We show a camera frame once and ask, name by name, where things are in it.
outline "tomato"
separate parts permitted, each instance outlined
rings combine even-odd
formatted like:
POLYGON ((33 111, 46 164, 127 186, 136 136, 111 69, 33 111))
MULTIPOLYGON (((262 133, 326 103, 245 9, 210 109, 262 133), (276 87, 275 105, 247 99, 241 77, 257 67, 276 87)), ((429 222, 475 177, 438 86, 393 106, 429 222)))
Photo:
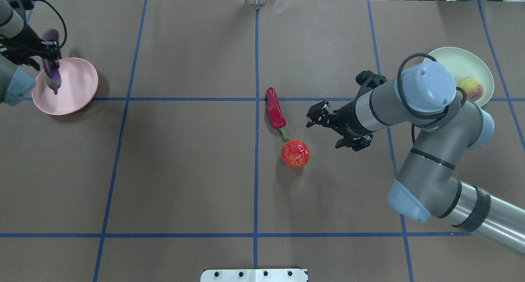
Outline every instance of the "tomato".
POLYGON ((289 140, 281 149, 281 159, 288 167, 301 168, 310 158, 310 151, 301 140, 289 140))

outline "pink bowl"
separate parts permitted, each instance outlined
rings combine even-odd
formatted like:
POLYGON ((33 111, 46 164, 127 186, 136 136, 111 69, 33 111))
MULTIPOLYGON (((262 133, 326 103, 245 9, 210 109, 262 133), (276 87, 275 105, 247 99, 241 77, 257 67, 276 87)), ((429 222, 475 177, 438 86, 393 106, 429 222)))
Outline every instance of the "pink bowl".
POLYGON ((36 78, 32 92, 34 104, 50 115, 66 115, 84 108, 95 96, 98 75, 89 62, 76 57, 59 60, 62 85, 55 95, 46 84, 45 72, 36 78))

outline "blue joint cap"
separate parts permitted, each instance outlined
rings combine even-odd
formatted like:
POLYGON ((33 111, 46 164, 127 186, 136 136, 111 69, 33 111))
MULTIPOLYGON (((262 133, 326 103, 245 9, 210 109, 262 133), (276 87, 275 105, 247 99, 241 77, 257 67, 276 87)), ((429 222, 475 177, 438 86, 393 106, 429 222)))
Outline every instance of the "blue joint cap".
MULTIPOLYGON (((438 112, 456 97, 456 81, 439 62, 428 61, 406 69, 401 80, 407 103, 418 112, 438 112)), ((395 88, 401 100, 397 80, 395 88)))
POLYGON ((394 180, 387 200, 390 207, 416 222, 425 223, 431 216, 423 204, 397 179, 394 180))
POLYGON ((478 108, 482 113, 482 130, 479 133, 478 139, 471 146, 467 147, 467 149, 479 149, 487 141, 491 140, 494 133, 494 119, 488 112, 485 112, 479 106, 478 108))
POLYGON ((5 93, 4 103, 11 106, 19 104, 28 93, 31 93, 35 85, 36 81, 34 78, 24 72, 21 67, 17 67, 5 93))

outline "light green plate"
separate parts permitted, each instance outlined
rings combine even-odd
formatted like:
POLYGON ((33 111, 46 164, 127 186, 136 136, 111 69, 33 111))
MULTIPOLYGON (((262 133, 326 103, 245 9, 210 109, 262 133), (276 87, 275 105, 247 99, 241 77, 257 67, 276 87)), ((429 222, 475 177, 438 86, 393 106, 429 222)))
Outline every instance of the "light green plate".
POLYGON ((484 87, 483 96, 474 103, 486 104, 494 92, 494 78, 487 65, 471 52, 456 47, 441 47, 428 53, 444 65, 456 82, 465 77, 473 77, 484 87))

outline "plate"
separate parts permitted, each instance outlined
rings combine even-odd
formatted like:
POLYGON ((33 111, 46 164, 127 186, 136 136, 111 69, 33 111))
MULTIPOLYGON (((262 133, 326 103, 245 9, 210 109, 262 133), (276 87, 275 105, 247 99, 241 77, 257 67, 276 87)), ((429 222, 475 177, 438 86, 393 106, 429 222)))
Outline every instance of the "plate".
POLYGON ((55 95, 53 90, 47 87, 44 71, 38 74, 32 92, 32 99, 37 108, 50 115, 71 114, 84 108, 93 99, 98 87, 97 71, 86 60, 70 57, 58 62, 62 78, 58 94, 55 95))
POLYGON ((444 65, 456 82, 465 77, 473 77, 481 82, 484 87, 483 96, 476 100, 475 104, 482 106, 491 99, 494 92, 494 78, 487 65, 478 56, 457 47, 442 47, 428 54, 444 65))

